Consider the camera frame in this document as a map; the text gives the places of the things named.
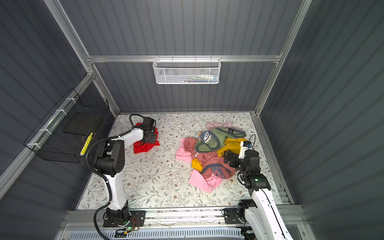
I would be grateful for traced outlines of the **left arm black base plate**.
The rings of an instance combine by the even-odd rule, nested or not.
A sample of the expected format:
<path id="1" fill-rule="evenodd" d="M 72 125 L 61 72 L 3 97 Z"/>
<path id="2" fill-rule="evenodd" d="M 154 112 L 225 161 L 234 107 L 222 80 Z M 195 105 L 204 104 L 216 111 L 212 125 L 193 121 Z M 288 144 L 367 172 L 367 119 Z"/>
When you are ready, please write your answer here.
<path id="1" fill-rule="evenodd" d="M 133 227 L 138 228 L 144 225 L 146 211 L 115 211 L 107 209 L 103 215 L 103 227 Z"/>

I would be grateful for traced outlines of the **yellow shirt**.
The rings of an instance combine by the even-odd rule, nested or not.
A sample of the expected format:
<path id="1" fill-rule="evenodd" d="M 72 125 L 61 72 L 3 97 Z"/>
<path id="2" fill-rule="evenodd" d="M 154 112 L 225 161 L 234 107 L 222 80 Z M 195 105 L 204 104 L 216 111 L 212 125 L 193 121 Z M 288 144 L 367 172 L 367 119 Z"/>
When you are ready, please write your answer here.
<path id="1" fill-rule="evenodd" d="M 224 157 L 224 152 L 225 151 L 231 151 L 235 154 L 239 154 L 240 153 L 240 143 L 241 141 L 246 141 L 246 139 L 243 139 L 243 138 L 239 138 L 239 139 L 227 139 L 225 141 L 225 145 L 217 150 L 216 152 L 218 153 L 218 155 L 220 157 Z"/>

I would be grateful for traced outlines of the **items in white basket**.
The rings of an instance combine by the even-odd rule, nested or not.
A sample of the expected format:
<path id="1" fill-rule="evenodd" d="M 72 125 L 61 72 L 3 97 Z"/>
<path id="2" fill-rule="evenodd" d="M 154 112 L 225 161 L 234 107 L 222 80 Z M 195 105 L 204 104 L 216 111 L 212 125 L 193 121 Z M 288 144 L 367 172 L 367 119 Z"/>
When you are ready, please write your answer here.
<path id="1" fill-rule="evenodd" d="M 217 75 L 210 75 L 210 74 L 203 74 L 203 75 L 193 75 L 193 76 L 183 76 L 177 79 L 178 82 L 182 83 L 208 83 L 208 84 L 215 84 L 219 82 L 219 76 Z"/>

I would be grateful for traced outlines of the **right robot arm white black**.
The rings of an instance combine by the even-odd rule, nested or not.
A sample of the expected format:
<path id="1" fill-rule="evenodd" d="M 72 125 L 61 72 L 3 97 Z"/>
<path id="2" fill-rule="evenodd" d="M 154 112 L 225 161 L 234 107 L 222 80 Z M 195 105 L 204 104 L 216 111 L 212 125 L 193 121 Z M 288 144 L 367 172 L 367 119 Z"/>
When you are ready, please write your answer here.
<path id="1" fill-rule="evenodd" d="M 250 200 L 239 201 L 237 212 L 239 219 L 250 225 L 256 239 L 292 240 L 275 204 L 271 185 L 261 173 L 259 153 L 246 150 L 238 155 L 226 151 L 224 162 L 239 171 L 238 176 L 252 197 Z"/>

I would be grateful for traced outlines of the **floral patterned table mat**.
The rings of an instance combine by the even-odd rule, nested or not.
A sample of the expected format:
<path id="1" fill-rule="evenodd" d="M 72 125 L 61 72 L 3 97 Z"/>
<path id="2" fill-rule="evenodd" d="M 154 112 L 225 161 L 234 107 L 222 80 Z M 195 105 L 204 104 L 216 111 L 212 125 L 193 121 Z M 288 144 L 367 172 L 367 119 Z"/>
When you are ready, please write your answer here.
<path id="1" fill-rule="evenodd" d="M 275 202 L 282 203 L 250 113 L 153 114 L 152 118 L 157 122 L 159 146 L 139 154 L 133 147 L 125 150 L 123 193 L 131 208 L 231 206 L 249 198 L 236 177 L 224 180 L 211 193 L 189 184 L 193 169 L 190 163 L 178 160 L 176 152 L 182 138 L 197 138 L 209 122 L 230 123 L 246 133 L 261 155 L 261 170 L 271 184 Z"/>

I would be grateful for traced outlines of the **green shirt with grey trim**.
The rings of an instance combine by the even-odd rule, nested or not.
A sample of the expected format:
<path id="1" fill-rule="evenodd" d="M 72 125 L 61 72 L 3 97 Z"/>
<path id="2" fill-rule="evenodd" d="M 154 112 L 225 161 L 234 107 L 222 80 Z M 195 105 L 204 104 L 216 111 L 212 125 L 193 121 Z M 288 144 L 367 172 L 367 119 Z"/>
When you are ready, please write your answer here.
<path id="1" fill-rule="evenodd" d="M 244 138 L 246 133 L 233 128 L 215 128 L 199 133 L 199 139 L 195 144 L 197 153 L 215 152 L 225 145 L 227 139 Z"/>

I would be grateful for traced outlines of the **yellow marker pen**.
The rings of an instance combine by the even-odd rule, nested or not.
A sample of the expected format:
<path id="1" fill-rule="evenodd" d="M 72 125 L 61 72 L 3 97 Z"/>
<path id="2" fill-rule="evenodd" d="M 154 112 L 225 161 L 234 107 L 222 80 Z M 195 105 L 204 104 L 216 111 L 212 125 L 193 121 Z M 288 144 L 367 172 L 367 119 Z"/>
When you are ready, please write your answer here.
<path id="1" fill-rule="evenodd" d="M 91 133 L 88 135 L 88 137 L 87 137 L 87 139 L 86 139 L 86 141 L 85 141 L 85 143 L 84 143 L 84 145 L 83 145 L 83 148 L 81 149 L 80 156 L 84 156 L 84 155 L 86 154 L 87 149 L 88 149 L 88 147 L 89 147 L 89 145 L 90 145 L 90 143 L 91 143 L 91 141 L 92 141 L 93 136 L 94 136 L 94 133 L 93 133 L 93 132 L 91 132 Z"/>

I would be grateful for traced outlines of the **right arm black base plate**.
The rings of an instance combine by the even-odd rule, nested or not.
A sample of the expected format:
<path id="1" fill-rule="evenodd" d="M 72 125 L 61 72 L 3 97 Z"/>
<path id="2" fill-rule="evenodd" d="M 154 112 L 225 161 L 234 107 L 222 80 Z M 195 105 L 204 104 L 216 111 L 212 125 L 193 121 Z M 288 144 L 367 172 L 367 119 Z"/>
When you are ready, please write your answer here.
<path id="1" fill-rule="evenodd" d="M 226 225 L 245 224 L 245 210 L 243 208 L 224 208 L 222 210 Z"/>

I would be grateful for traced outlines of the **red cloth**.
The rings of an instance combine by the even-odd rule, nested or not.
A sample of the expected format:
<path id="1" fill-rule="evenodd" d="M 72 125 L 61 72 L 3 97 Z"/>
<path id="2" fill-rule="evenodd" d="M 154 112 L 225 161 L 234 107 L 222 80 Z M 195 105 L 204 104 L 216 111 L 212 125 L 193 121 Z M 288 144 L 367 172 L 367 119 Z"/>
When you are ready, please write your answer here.
<path id="1" fill-rule="evenodd" d="M 135 125 L 135 129 L 139 129 L 139 125 L 141 125 L 142 123 L 137 123 Z M 160 146 L 160 142 L 158 140 L 158 129 L 156 128 L 156 134 L 157 134 L 157 139 L 156 139 L 156 143 L 155 144 L 148 144 L 148 143 L 143 143 L 140 141 L 137 141 L 134 143 L 134 153 L 135 154 L 138 154 L 138 153 L 146 153 L 146 152 L 149 152 L 151 149 L 153 149 L 154 147 L 157 147 L 157 146 Z"/>

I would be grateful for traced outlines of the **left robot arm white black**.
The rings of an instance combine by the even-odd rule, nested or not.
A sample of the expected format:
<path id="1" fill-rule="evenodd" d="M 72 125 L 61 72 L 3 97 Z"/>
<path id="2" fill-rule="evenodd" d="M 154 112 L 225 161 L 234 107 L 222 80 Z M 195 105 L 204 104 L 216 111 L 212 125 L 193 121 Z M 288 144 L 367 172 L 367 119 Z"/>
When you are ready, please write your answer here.
<path id="1" fill-rule="evenodd" d="M 97 141 L 93 171 L 103 178 L 108 203 L 105 206 L 108 220 L 129 222 L 131 214 L 129 204 L 123 193 L 123 168 L 125 166 L 125 148 L 134 143 L 154 144 L 157 140 L 156 120 L 139 114 L 129 116 L 131 128 L 119 135 Z"/>

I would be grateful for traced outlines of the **dusty red shirt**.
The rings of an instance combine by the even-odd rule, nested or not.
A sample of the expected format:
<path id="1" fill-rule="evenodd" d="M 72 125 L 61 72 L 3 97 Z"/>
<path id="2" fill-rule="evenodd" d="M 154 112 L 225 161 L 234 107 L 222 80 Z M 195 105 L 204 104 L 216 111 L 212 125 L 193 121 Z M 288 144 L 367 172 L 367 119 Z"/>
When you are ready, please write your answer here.
<path id="1" fill-rule="evenodd" d="M 224 163 L 224 157 L 220 157 L 217 152 L 198 153 L 195 150 L 195 145 L 198 142 L 194 138 L 186 138 L 183 142 L 183 147 L 191 160 L 197 160 L 197 165 L 201 166 L 197 170 L 204 179 L 208 179 L 212 175 L 221 179 L 230 179 L 235 173 L 236 169 Z"/>

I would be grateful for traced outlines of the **pink shirt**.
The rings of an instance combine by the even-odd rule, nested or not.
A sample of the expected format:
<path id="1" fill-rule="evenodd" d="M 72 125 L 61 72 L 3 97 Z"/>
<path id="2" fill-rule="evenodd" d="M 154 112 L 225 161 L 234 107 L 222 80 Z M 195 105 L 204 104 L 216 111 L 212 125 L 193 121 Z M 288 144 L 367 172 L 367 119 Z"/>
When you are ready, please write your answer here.
<path id="1" fill-rule="evenodd" d="M 216 187 L 218 187 L 223 179 L 217 177 L 216 175 L 211 175 L 207 179 L 205 179 L 201 175 L 201 171 L 203 170 L 203 164 L 197 160 L 195 157 L 196 154 L 192 154 L 185 147 L 186 138 L 180 139 L 180 145 L 178 150 L 176 151 L 175 157 L 176 159 L 183 161 L 187 164 L 191 164 L 193 170 L 191 171 L 191 178 L 188 183 L 197 189 L 200 189 L 203 192 L 211 193 Z"/>

